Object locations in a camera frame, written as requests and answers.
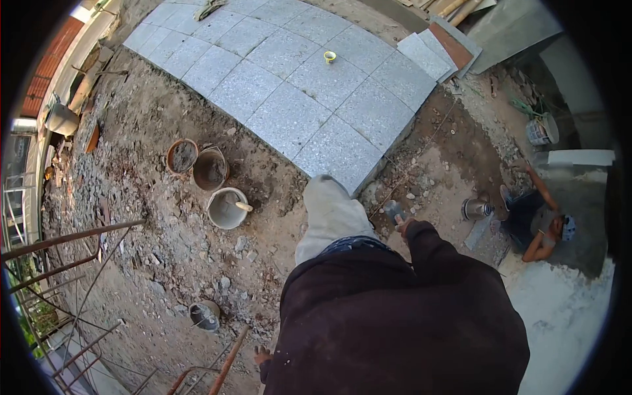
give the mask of granite tile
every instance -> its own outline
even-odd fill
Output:
[[[417,33],[413,33],[398,42],[397,48],[435,81],[439,81],[441,77],[450,70],[450,66],[436,53],[432,52],[432,50],[417,37]]]
[[[268,1],[269,0],[228,0],[228,4],[222,6],[221,9],[225,9],[226,11],[234,11],[242,15],[248,15]]]
[[[173,3],[158,4],[158,7],[147,15],[143,23],[161,26],[178,9],[179,6]]]
[[[246,59],[285,80],[318,49],[318,44],[280,28]]]
[[[240,61],[239,56],[220,47],[211,46],[186,72],[182,81],[208,99],[213,90]]]
[[[432,77],[398,51],[386,59],[371,77],[403,101],[413,112],[417,112],[437,85]]]
[[[145,58],[156,49],[158,45],[171,33],[171,30],[164,27],[157,27],[157,30],[145,41],[145,43],[137,50],[137,52]]]
[[[249,15],[273,25],[283,26],[310,7],[298,0],[270,0]]]
[[[311,96],[317,102],[335,111],[367,74],[343,58],[331,64],[325,62],[321,47],[300,65],[287,81]]]
[[[368,77],[335,112],[383,154],[415,113]]]
[[[147,39],[154,34],[156,29],[158,29],[158,26],[141,23],[134,29],[123,44],[132,51],[138,52],[143,44],[146,43]]]
[[[331,175],[352,195],[381,157],[377,148],[333,115],[292,161],[310,177]]]
[[[242,14],[218,9],[202,20],[202,26],[193,33],[193,36],[215,44],[220,37],[244,18]]]
[[[334,51],[336,56],[348,60],[366,74],[373,73],[380,63],[395,52],[395,48],[356,25],[344,29],[325,48]]]
[[[351,22],[324,11],[318,7],[311,7],[296,18],[287,22],[283,27],[308,40],[324,46],[338,33],[351,26]]]
[[[147,58],[150,62],[154,63],[158,67],[163,67],[167,62],[167,59],[173,55],[178,47],[188,38],[186,34],[180,32],[171,32],[165,37],[165,39],[158,44],[156,49],[149,54]]]
[[[283,82],[246,126],[291,160],[331,114],[322,104]]]
[[[244,58],[278,27],[247,16],[228,30],[216,45]]]
[[[244,59],[211,93],[209,99],[245,124],[281,82],[276,75]]]
[[[208,42],[189,37],[173,52],[162,68],[180,79],[209,48]]]

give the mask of hand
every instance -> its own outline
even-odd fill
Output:
[[[255,363],[257,365],[261,365],[263,362],[271,359],[272,355],[269,349],[263,346],[255,346]]]

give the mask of dark sweatshirt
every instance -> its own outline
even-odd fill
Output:
[[[525,325],[498,272],[428,222],[396,253],[359,248],[297,266],[281,294],[264,394],[515,394]]]

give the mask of leg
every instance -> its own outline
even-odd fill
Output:
[[[364,207],[331,176],[321,174],[310,180],[303,191],[308,228],[296,246],[299,265],[316,257],[333,241],[347,236],[378,238]]]

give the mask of bucket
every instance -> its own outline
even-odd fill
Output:
[[[199,153],[200,149],[193,140],[181,138],[167,150],[167,168],[173,174],[184,174],[193,167]]]
[[[193,180],[205,191],[220,189],[228,174],[228,163],[217,147],[203,150],[193,165]]]
[[[545,112],[542,117],[527,122],[526,136],[532,145],[556,144],[559,141],[559,132],[553,116]]]
[[[246,195],[237,188],[222,188],[210,196],[206,214],[213,226],[220,229],[233,229],[246,219],[248,212],[235,206],[236,202],[248,204]]]
[[[219,329],[219,306],[210,300],[200,300],[189,306],[189,318],[193,326],[209,332]]]

